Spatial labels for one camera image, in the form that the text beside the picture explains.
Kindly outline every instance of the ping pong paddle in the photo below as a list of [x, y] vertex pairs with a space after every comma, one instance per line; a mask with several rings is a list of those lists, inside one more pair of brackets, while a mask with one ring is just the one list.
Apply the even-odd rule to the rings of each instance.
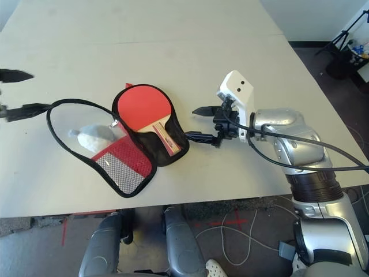
[[172, 107], [161, 91], [149, 85], [130, 87], [120, 96], [117, 106], [119, 116], [130, 129], [138, 133], [156, 133], [169, 156], [180, 151], [165, 130]]

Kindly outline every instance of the white table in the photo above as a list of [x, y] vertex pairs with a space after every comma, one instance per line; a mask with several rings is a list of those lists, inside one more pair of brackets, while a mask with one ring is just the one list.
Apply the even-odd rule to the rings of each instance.
[[[81, 98], [111, 107], [125, 83], [153, 84], [171, 98], [185, 131], [214, 133], [192, 115], [218, 105], [215, 93], [237, 69], [254, 86], [256, 108], [301, 111], [325, 142], [363, 162], [362, 151], [319, 86], [258, 1], [21, 2], [0, 34], [2, 68], [35, 78], [2, 84], [9, 108]], [[289, 193], [282, 170], [239, 140], [220, 149], [190, 143], [177, 162], [158, 168], [137, 196], [118, 196], [89, 166], [63, 150], [45, 115], [0, 124], [0, 217], [68, 214], [149, 205]], [[258, 146], [271, 157], [268, 143]], [[330, 152], [335, 166], [352, 165]], [[342, 187], [362, 171], [339, 172]]]

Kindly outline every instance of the tripod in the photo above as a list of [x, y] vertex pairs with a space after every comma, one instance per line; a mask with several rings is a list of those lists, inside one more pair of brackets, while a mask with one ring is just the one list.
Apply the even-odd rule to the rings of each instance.
[[342, 30], [341, 33], [336, 36], [330, 43], [328, 43], [325, 47], [323, 47], [322, 49], [320, 49], [318, 52], [315, 53], [315, 55], [319, 55], [321, 52], [323, 51], [330, 51], [329, 49], [331, 48], [331, 46], [336, 45], [336, 43], [338, 43], [342, 38], [343, 41], [341, 42], [340, 48], [339, 50], [342, 50], [343, 45], [346, 42], [346, 39], [348, 37], [348, 34], [350, 31], [350, 29], [365, 15], [365, 14], [369, 14], [369, 10], [364, 10], [363, 13], [350, 25], [350, 27], [348, 27], [347, 30]]

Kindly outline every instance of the plush toy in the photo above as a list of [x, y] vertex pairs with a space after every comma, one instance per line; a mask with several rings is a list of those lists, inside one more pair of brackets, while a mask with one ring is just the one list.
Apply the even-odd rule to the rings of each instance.
[[93, 153], [99, 153], [117, 140], [110, 127], [91, 124], [79, 130], [70, 130], [69, 136], [77, 136], [80, 145]]

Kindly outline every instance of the white wall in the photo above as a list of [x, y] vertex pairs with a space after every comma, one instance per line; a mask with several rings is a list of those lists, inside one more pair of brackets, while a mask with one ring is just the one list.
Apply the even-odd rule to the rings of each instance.
[[312, 41], [333, 39], [366, 2], [367, 0], [261, 0], [288, 40]]
[[0, 32], [13, 14], [20, 0], [0, 0]]

